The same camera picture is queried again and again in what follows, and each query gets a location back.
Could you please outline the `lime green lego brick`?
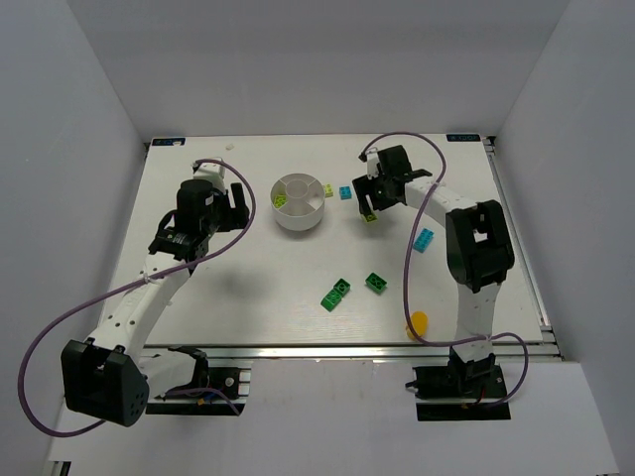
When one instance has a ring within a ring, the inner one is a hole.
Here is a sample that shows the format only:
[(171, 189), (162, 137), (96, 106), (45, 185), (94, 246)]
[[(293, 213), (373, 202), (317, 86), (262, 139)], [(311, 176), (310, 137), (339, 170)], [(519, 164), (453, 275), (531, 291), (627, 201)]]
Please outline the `lime green lego brick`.
[(366, 224), (370, 224), (378, 220), (374, 213), (362, 214), (361, 217)]

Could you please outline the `lime lego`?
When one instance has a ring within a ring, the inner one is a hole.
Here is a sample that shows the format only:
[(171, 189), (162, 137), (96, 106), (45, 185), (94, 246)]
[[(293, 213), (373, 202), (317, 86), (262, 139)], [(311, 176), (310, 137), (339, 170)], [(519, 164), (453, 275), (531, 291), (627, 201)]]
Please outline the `lime lego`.
[(282, 206), (284, 206), (287, 202), (287, 197), (285, 195), (279, 194), (275, 196), (274, 199), (274, 206), (276, 208), (281, 208)]

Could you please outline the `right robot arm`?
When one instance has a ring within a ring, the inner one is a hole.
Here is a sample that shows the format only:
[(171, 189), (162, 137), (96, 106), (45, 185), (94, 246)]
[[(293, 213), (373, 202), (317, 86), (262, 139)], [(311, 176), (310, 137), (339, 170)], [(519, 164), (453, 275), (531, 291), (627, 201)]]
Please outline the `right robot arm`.
[[(402, 146), (361, 153), (366, 173), (353, 181), (362, 215), (403, 204), (417, 211), (407, 246), (403, 271), (403, 304), (412, 336), (430, 347), (447, 347), (459, 366), (491, 366), (494, 362), (492, 328), (495, 304), (515, 264), (515, 255), (502, 205), (476, 201), (443, 185), (424, 169), (415, 170)], [(409, 307), (410, 262), (419, 223), (428, 216), (444, 229), (447, 268), (457, 285), (454, 339), (433, 342), (413, 322)]]

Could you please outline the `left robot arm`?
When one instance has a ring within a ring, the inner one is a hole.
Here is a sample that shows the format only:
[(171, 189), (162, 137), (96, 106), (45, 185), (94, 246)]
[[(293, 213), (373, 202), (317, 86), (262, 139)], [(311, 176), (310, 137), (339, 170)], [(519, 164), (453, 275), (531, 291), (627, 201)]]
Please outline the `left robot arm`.
[(151, 357), (143, 357), (142, 350), (172, 298), (207, 256), (211, 237), (249, 225), (241, 183), (221, 186), (220, 180), (205, 178), (181, 183), (175, 209), (164, 215), (149, 245), (139, 286), (125, 292), (84, 341), (65, 346), (63, 387), (70, 410), (130, 426), (149, 400), (199, 393), (208, 384), (201, 350), (176, 346)]

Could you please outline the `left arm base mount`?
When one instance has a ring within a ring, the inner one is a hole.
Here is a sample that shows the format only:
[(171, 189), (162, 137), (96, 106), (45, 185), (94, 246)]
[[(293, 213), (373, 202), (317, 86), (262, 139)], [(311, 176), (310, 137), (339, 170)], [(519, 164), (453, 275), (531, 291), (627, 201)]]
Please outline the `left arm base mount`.
[(245, 408), (250, 370), (229, 363), (214, 366), (201, 349), (148, 351), (139, 368), (150, 389), (148, 415), (238, 417)]

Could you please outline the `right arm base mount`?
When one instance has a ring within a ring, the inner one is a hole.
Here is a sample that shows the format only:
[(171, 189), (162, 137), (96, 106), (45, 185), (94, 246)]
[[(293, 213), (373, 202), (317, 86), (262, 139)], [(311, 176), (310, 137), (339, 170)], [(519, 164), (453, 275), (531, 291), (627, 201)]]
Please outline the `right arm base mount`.
[(416, 397), (417, 419), (423, 422), (509, 420), (507, 388), (494, 354), (467, 363), (454, 352), (443, 366), (413, 369), (405, 389)]

